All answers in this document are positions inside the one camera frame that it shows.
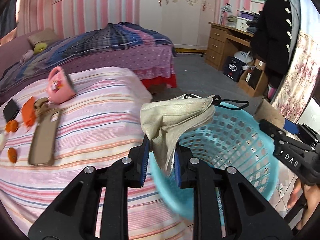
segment folded clothes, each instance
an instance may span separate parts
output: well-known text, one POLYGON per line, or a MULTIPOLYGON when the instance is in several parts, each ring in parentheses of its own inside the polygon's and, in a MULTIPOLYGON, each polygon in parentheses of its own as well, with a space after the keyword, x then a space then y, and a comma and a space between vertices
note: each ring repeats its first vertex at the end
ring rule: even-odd
POLYGON ((257 32, 257 27, 249 27, 247 29, 248 33, 255 34, 257 32))
POLYGON ((255 26, 258 23, 258 20, 247 21, 248 26, 255 26))

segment bottle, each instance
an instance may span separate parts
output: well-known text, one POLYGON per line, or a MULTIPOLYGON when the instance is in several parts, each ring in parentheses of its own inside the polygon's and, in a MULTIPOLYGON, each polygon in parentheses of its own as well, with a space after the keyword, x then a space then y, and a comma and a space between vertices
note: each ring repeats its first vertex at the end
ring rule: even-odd
POLYGON ((250 77, 251 77, 251 74, 252 74, 253 70, 254 70, 254 67, 250 67, 250 69, 249 69, 249 71, 247 73, 247 76, 245 78, 246 82, 248 82, 250 80, 250 77))

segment grey carpet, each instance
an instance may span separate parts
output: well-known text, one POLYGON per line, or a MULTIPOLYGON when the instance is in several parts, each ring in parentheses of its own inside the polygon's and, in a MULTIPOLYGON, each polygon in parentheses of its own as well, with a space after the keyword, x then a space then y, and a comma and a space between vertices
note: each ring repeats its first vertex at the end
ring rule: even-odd
POLYGON ((154 95, 152 101, 169 100, 185 93, 201 97, 219 95, 222 99, 247 100, 245 110, 254 114, 261 97, 249 97, 237 83, 204 62, 204 57, 192 54, 178 54, 174 59, 177 88, 169 88, 154 95))

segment human hand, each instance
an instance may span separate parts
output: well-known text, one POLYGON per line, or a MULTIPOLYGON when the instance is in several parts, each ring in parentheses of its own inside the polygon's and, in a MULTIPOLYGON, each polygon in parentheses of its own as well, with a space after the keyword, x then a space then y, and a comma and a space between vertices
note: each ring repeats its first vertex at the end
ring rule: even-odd
POLYGON ((304 196, 307 200, 308 208, 303 211, 302 218, 296 226, 297 230, 301 230, 301 228, 307 223, 307 221, 312 216, 313 212, 316 210, 320 202, 320 188, 317 185, 308 186, 306 184, 301 183, 300 179, 297 179, 294 183, 293 190, 290 194, 287 208, 292 208, 295 205, 295 203, 299 199, 298 192, 301 189, 303 189, 304 196))

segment face mask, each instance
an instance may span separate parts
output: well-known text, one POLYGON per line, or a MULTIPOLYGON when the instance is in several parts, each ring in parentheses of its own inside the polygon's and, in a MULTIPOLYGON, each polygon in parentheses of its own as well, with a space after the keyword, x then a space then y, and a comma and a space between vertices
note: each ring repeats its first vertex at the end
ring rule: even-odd
POLYGON ((140 111, 141 128, 151 142, 151 150, 161 170, 169 176, 179 137, 212 120, 213 98, 188 98, 182 95, 168 101, 144 104, 140 111))

